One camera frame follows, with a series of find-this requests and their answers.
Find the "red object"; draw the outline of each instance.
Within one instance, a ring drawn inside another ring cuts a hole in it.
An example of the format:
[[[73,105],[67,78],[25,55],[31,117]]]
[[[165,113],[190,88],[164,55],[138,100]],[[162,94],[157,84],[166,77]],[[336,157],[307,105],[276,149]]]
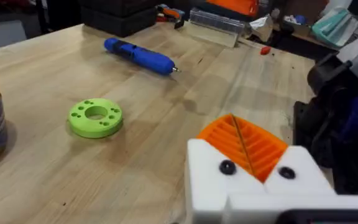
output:
[[[270,53],[271,47],[262,47],[262,50],[260,50],[261,55],[267,55]]]
[[[160,17],[160,16],[157,17],[157,22],[167,22],[167,21],[168,19],[166,17]]]

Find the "green object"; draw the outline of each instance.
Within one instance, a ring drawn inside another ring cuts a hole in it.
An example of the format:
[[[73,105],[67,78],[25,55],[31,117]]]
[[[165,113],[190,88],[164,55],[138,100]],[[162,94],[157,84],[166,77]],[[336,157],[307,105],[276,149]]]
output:
[[[77,103],[68,115],[73,132],[85,138],[104,138],[122,127],[122,110],[106,99],[89,99]]]

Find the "white 3d printed part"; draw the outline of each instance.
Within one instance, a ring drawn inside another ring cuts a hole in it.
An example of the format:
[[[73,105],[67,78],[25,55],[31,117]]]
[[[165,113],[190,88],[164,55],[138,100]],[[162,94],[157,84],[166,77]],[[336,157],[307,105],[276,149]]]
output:
[[[358,196],[337,195],[302,147],[288,147],[264,183],[238,165],[233,175],[223,174],[219,166],[225,160],[208,142],[188,141],[186,223],[271,224],[291,209],[358,210]],[[282,175],[283,168],[295,176]]]

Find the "orange grille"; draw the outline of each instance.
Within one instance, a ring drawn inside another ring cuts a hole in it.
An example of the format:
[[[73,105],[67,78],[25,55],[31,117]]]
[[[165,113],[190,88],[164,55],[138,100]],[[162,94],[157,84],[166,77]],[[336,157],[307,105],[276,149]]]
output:
[[[288,145],[270,132],[232,114],[208,125],[197,136],[265,182]]]

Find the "metal screwdriver tip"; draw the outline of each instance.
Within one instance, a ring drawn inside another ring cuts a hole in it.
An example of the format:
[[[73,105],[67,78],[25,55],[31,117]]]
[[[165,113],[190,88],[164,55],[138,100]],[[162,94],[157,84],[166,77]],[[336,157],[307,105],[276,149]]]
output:
[[[173,67],[173,68],[172,68],[172,71],[173,71],[173,72],[181,72],[181,70],[179,70],[179,68],[176,68],[176,67]]]

